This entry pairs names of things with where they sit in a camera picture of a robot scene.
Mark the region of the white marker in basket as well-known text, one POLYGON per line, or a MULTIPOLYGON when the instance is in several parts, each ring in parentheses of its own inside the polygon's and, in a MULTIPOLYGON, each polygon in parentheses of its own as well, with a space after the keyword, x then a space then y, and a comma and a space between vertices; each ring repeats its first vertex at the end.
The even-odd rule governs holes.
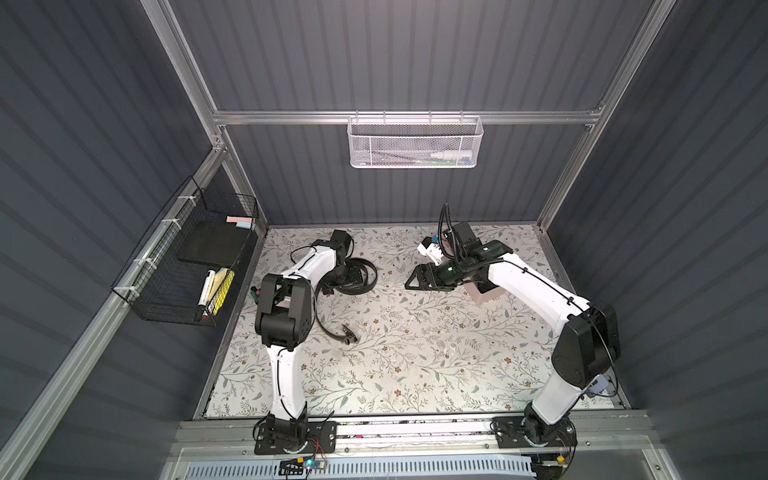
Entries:
POLYGON ((201 293, 197 302, 198 306, 205 307, 207 305, 209 301, 209 295, 212 291, 212 286, 213 286, 215 276, 216 276, 216 272, 214 270, 209 270, 207 272, 207 275, 203 282, 201 293))

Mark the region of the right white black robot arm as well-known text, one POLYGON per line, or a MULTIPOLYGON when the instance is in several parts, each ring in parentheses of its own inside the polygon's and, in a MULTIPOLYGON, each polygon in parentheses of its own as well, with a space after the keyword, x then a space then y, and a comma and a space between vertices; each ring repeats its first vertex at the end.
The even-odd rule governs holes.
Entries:
POLYGON ((615 311, 549 280, 503 242, 482 242, 468 223, 452 221, 447 203, 441 207, 437 233, 417 250, 427 262, 414 268, 404 284, 407 290, 448 292, 466 283, 502 289, 553 331, 552 373, 525 407, 521 423, 531 442, 543 443, 568 423, 577 402, 615 367, 621 354, 615 311))

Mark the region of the black notebook in basket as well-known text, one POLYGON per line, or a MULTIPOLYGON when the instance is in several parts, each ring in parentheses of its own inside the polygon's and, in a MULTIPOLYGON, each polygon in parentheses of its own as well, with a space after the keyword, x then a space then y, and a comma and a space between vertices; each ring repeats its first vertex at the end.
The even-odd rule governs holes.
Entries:
POLYGON ((182 241, 180 262, 209 267, 236 267, 252 231, 212 221, 199 222, 182 241))

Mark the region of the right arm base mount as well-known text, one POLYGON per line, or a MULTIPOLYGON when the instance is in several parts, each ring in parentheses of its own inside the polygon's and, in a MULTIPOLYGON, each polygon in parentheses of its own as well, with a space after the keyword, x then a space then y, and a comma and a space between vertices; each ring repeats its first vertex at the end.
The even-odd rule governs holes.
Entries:
POLYGON ((554 425, 537 417, 499 416, 491 419, 490 430, 502 449, 565 447, 578 445, 575 425, 568 415, 554 425))

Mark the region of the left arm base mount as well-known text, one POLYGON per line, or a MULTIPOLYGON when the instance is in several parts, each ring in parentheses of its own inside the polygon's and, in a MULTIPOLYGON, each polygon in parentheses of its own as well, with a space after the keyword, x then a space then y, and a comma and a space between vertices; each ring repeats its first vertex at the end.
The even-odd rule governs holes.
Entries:
POLYGON ((255 455, 334 453, 337 427, 335 421, 293 421, 269 416, 253 429, 255 455))

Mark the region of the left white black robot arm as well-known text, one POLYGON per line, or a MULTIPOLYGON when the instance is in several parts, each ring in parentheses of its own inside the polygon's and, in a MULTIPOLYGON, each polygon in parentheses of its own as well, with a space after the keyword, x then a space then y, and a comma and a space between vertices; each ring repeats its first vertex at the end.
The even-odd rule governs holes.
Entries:
POLYGON ((296 438, 307 433, 301 345, 317 321, 317 296, 361 295, 378 280, 371 262, 352 255, 354 240, 343 230, 335 230, 328 240, 314 241, 307 249, 283 272, 264 276, 255 320, 272 372, 273 401, 266 423, 275 432, 296 438))

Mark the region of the pink compartment storage tray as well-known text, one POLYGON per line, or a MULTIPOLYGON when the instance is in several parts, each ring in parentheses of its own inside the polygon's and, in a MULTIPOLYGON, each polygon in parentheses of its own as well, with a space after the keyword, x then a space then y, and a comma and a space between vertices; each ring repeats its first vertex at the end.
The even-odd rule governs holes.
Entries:
POLYGON ((498 240, 484 243, 468 222, 459 223, 455 229, 459 264, 463 279, 471 284, 468 292, 473 301, 481 304, 498 297, 500 290, 489 279, 489 268, 494 262, 500 262, 507 246, 498 240))

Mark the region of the grey blue stapler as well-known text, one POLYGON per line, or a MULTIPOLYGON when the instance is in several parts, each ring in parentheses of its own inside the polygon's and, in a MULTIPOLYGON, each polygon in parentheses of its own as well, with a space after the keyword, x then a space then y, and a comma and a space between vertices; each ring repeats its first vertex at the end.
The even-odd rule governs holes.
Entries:
POLYGON ((618 394, 617 387, 612 379, 605 375, 598 375, 586 390, 589 397, 613 398, 618 394))

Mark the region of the yellow highlighter pack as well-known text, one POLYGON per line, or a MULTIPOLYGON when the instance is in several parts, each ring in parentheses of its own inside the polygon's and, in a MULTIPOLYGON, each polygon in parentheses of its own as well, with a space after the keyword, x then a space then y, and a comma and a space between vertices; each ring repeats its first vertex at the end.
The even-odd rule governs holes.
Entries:
POLYGON ((223 306, 235 273, 228 268, 221 268, 212 277, 210 288, 206 295, 205 307, 206 313, 210 317, 215 317, 219 309, 223 306))

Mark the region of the pastel sticky notes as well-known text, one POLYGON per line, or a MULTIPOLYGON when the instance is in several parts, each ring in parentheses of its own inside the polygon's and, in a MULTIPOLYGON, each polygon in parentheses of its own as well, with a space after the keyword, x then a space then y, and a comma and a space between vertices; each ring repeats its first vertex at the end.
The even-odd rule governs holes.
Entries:
POLYGON ((235 217, 235 216, 228 216, 226 218, 226 223, 235 226, 236 228, 240 229, 252 229, 253 228, 253 219, 248 217, 235 217))

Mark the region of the short black leather belt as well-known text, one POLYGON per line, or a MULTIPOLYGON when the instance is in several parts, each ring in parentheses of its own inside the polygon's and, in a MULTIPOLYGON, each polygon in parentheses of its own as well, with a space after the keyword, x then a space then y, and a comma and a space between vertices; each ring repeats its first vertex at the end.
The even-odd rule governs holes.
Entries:
POLYGON ((378 269, 369 260, 361 257, 350 257, 341 267, 325 274, 319 281, 312 299, 313 320, 330 339, 350 345, 358 342, 351 328, 343 324, 342 334, 337 334, 326 328, 319 318, 317 300, 320 293, 333 295, 338 292, 347 296, 364 295, 372 291, 378 282, 378 269))

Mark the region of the floral table mat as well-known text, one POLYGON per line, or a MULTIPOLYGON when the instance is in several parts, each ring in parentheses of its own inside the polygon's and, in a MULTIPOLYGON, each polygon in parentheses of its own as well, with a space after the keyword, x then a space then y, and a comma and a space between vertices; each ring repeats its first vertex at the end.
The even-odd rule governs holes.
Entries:
MULTIPOLYGON (((269 232, 251 285, 293 265, 333 228, 269 232)), ((417 244, 436 227, 338 228, 351 234, 353 255, 372 261, 379 279, 364 295, 319 297, 323 325, 333 332, 347 325, 359 341, 345 345, 313 328, 299 364, 311 415, 518 411, 544 386, 556 335, 523 302, 504 290, 478 305, 463 287, 447 293, 404 289, 424 261, 417 244)), ((500 240, 554 279, 535 227, 472 228, 483 242, 500 240)), ((257 418, 270 408, 270 362, 255 314, 246 298, 206 418, 257 418)))

